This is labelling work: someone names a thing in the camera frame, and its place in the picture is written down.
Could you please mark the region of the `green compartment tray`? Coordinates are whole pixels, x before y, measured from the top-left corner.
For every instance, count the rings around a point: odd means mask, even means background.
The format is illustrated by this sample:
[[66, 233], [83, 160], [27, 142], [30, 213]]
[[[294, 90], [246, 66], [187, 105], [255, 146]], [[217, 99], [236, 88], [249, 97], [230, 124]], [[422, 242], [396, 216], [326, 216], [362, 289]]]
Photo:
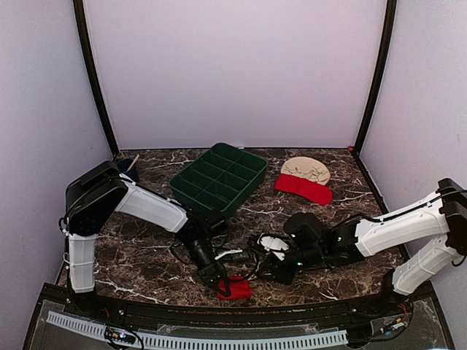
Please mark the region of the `green compartment tray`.
[[174, 198], [200, 214], [232, 217], [265, 178], [268, 161], [217, 143], [170, 181]]

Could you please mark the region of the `red sock plain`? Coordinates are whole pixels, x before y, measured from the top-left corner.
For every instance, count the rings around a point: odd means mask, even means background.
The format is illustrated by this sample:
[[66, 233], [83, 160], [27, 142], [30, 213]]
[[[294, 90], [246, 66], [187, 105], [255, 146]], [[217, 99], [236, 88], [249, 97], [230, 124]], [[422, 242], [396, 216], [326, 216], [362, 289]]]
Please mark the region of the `red sock plain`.
[[279, 175], [274, 189], [301, 196], [321, 206], [327, 206], [332, 200], [332, 192], [328, 187], [288, 174]]

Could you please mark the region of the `red sock with santa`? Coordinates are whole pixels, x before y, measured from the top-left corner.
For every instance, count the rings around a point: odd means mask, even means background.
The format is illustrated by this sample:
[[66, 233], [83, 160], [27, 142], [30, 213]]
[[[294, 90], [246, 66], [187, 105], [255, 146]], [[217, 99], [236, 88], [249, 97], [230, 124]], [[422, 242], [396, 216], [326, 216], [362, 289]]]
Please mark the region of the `red sock with santa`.
[[225, 296], [222, 293], [217, 293], [217, 297], [221, 300], [239, 300], [249, 299], [252, 296], [252, 288], [247, 279], [241, 276], [230, 276], [228, 280], [230, 295]]

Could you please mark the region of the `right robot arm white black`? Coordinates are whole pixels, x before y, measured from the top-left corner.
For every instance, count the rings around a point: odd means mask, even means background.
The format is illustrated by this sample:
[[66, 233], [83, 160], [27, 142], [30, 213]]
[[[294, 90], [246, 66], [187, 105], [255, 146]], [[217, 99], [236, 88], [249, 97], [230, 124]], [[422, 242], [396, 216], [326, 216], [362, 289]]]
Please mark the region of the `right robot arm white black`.
[[278, 236], [262, 235], [258, 244], [271, 253], [266, 270], [274, 281], [289, 284], [299, 270], [336, 268], [410, 241], [429, 242], [403, 265], [385, 274], [382, 293], [372, 303], [379, 316], [399, 307], [444, 266], [466, 256], [466, 190], [446, 178], [422, 200], [379, 217], [354, 215], [326, 228], [311, 213], [297, 213], [283, 230], [290, 244]]

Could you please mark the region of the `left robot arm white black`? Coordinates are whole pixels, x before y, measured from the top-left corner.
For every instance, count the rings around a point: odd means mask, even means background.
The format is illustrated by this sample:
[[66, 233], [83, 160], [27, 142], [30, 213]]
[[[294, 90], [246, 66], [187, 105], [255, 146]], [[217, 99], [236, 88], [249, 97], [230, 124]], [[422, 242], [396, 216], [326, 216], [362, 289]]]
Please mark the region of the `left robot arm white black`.
[[58, 227], [66, 237], [65, 261], [69, 286], [76, 292], [75, 307], [87, 318], [96, 318], [103, 303], [92, 291], [95, 245], [98, 234], [114, 213], [123, 213], [152, 223], [174, 234], [187, 249], [201, 281], [228, 297], [229, 278], [216, 257], [212, 237], [224, 222], [211, 222], [182, 204], [153, 192], [120, 171], [116, 163], [104, 161], [65, 191], [66, 211]]

